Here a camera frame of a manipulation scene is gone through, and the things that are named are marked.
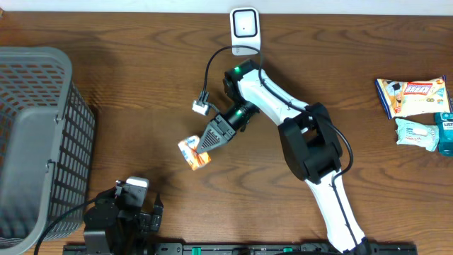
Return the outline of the orange small carton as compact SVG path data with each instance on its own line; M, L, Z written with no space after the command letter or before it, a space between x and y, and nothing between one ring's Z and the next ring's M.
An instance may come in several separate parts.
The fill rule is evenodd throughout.
M207 152L201 154L196 152L199 142L200 138L197 135L193 135L178 143L181 154L193 171L201 169L211 162L211 158Z

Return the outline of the yellow snack bag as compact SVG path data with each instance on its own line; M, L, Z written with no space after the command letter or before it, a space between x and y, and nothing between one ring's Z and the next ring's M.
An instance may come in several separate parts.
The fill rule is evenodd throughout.
M425 113L451 113L447 78L428 81L375 79L379 100L388 119Z

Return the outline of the light green packet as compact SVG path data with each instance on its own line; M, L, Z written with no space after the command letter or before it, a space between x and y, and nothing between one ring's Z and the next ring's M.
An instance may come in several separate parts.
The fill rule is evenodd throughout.
M398 145L415 145L434 152L438 146L440 136L436 125L423 125L406 119L395 119Z

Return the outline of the blue mouthwash bottle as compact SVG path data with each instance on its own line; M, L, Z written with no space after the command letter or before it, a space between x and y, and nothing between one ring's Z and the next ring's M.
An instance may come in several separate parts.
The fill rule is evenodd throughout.
M439 153L446 157L452 157L452 135L453 122L452 113L436 113L434 114L435 122L439 129Z

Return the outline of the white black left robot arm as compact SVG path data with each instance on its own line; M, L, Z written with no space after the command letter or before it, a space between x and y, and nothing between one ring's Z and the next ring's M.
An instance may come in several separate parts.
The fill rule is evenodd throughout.
M144 212L146 186L118 182L96 197L84 215L85 254L154 254L149 237L161 226L164 204L160 195L153 210Z

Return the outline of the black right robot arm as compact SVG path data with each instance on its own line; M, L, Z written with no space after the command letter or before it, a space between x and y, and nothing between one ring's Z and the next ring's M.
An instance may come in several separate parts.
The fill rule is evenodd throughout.
M371 254L343 184L347 169L340 158L349 143L332 123L326 107L292 97L251 59L225 72L223 83L234 104L207 124L197 153L226 145L253 115L266 114L277 126L289 170L314 194L330 244L342 254Z

